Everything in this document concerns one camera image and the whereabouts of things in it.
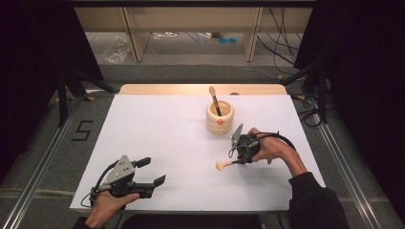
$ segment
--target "person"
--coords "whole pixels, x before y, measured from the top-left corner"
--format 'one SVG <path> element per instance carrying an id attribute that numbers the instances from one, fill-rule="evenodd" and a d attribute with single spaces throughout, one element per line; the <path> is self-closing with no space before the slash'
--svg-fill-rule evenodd
<path id="1" fill-rule="evenodd" d="M 252 128 L 249 135 L 260 137 L 260 131 Z M 261 149 L 252 160 L 266 160 L 271 164 L 274 159 L 282 159 L 292 178 L 289 183 L 292 188 L 292 199 L 289 201 L 290 228 L 350 228 L 345 211 L 337 195 L 332 189 L 323 188 L 304 165 L 297 151 L 276 137 L 260 139 Z M 114 198 L 109 192 L 102 192 L 96 199 L 88 218 L 77 220 L 74 229 L 104 228 L 107 222 L 119 212 L 122 206 L 135 201 L 138 194 L 131 194 L 123 198 Z M 172 227 L 143 227 L 143 228 L 172 228 Z"/>

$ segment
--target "white tabletop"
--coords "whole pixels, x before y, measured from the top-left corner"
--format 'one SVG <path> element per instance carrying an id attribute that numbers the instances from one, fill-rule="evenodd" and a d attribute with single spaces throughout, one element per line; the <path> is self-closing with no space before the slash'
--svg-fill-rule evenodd
<path id="1" fill-rule="evenodd" d="M 300 153 L 307 169 L 325 186 L 298 115 L 288 95 L 221 95 L 234 106 L 232 130 L 213 135 L 205 127 L 208 95 L 133 95 L 114 98 L 98 141 L 77 187 L 71 208 L 86 211 L 80 202 L 96 185 L 108 165 L 127 155 L 130 160 L 151 157 L 137 168 L 135 182 L 166 181 L 152 198 L 139 199 L 126 210 L 142 213 L 284 211 L 291 199 L 286 164 L 259 161 L 231 165 L 218 171 L 217 161 L 229 161 L 230 137 L 240 123 L 242 134 L 251 127 L 278 132 Z M 232 160 L 236 159 L 235 151 Z M 89 205 L 86 198 L 83 203 Z"/>

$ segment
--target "black sleeve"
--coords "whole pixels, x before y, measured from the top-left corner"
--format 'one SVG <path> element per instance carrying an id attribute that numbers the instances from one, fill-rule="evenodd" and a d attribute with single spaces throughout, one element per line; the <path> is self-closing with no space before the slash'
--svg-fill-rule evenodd
<path id="1" fill-rule="evenodd" d="M 322 188 L 312 173 L 294 177 L 289 183 L 292 228 L 350 228 L 337 195 L 330 188 Z"/>
<path id="2" fill-rule="evenodd" d="M 86 223 L 84 223 L 86 221 L 87 218 L 79 218 L 76 221 L 75 226 L 73 227 L 73 229 L 91 229 L 88 225 L 86 225 Z"/>

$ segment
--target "black stand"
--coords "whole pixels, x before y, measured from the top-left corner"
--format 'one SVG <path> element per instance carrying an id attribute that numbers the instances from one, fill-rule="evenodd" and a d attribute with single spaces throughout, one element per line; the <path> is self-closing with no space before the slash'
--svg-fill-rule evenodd
<path id="1" fill-rule="evenodd" d="M 110 87 L 109 85 L 91 78 L 88 74 L 74 70 L 71 68 L 63 69 L 60 73 L 59 79 L 58 79 L 58 85 L 57 85 L 57 91 L 59 95 L 59 127 L 63 125 L 65 122 L 66 118 L 68 117 L 68 102 L 66 98 L 66 91 L 65 91 L 65 86 L 69 88 L 71 93 L 74 96 L 77 97 L 82 97 L 86 91 L 83 88 L 83 85 L 80 83 L 81 80 L 86 80 L 89 81 L 90 83 L 94 84 L 95 86 L 98 86 L 100 89 L 103 89 L 107 93 L 118 93 L 118 90 L 114 89 L 113 87 Z"/>
<path id="2" fill-rule="evenodd" d="M 328 71 L 331 70 L 333 62 L 338 59 L 338 55 L 342 50 L 341 44 L 346 37 L 348 27 L 350 25 L 350 16 L 353 9 L 352 2 L 343 6 L 342 13 L 337 17 L 336 21 L 330 28 L 325 41 L 323 42 L 318 54 L 315 56 L 311 64 L 307 65 L 300 72 L 292 75 L 281 84 L 286 86 L 295 80 L 307 76 L 302 86 L 303 93 L 313 93 L 318 88 L 318 112 L 322 122 L 327 123 L 326 119 L 326 79 Z"/>

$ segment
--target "beige container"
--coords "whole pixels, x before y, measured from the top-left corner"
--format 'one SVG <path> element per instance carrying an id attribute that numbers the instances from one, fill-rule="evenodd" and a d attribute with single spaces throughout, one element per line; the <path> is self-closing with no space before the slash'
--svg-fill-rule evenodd
<path id="1" fill-rule="evenodd" d="M 225 101 L 218 101 L 218 105 L 222 116 L 218 116 L 214 102 L 206 108 L 206 128 L 214 135 L 224 135 L 232 129 L 234 110 Z"/>

